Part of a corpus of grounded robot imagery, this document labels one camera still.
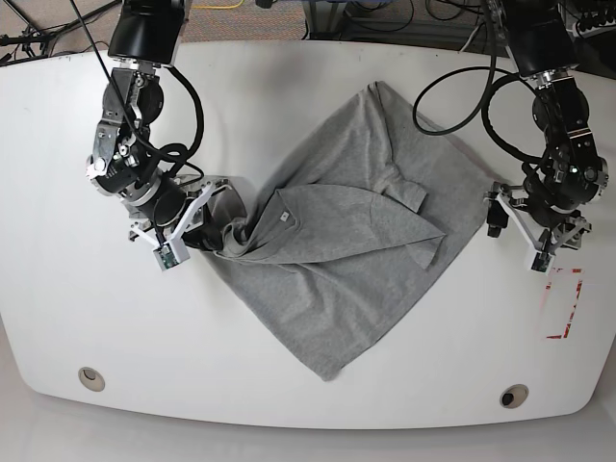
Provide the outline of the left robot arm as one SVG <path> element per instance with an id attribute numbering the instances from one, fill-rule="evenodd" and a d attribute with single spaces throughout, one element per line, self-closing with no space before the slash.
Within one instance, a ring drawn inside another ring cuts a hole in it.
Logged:
<path id="1" fill-rule="evenodd" d="M 523 153 L 497 134 L 490 107 L 482 107 L 486 133 L 521 162 L 525 175 L 519 186 L 494 183 L 486 193 L 487 233 L 496 238 L 515 222 L 529 246 L 530 268 L 545 272 L 557 249 L 578 250 L 591 232 L 578 208 L 603 193 L 608 167 L 588 126 L 588 102 L 570 73 L 578 60 L 556 2 L 493 1 L 490 9 L 516 70 L 500 77 L 488 94 L 516 81 L 529 86 L 532 116 L 546 147 L 539 157 Z"/>

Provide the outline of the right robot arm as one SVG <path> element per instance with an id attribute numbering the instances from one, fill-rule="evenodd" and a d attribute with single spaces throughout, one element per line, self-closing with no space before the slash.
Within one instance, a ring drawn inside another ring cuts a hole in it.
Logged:
<path id="1" fill-rule="evenodd" d="M 118 65 L 104 72 L 108 85 L 102 99 L 87 176 L 103 194 L 114 195 L 136 222 L 130 237 L 153 232 L 154 245 L 169 251 L 170 235 L 181 219 L 180 243 L 202 251 L 222 248 L 222 236 L 208 204 L 191 205 L 201 197 L 205 175 L 182 175 L 200 147 L 205 128 L 197 91 L 174 66 L 179 39 L 189 19 L 189 1 L 125 1 L 112 35 L 108 55 Z M 192 143 L 156 147 L 151 124 L 164 106 L 164 91 L 156 71 L 166 68 L 188 92 L 196 129 Z"/>

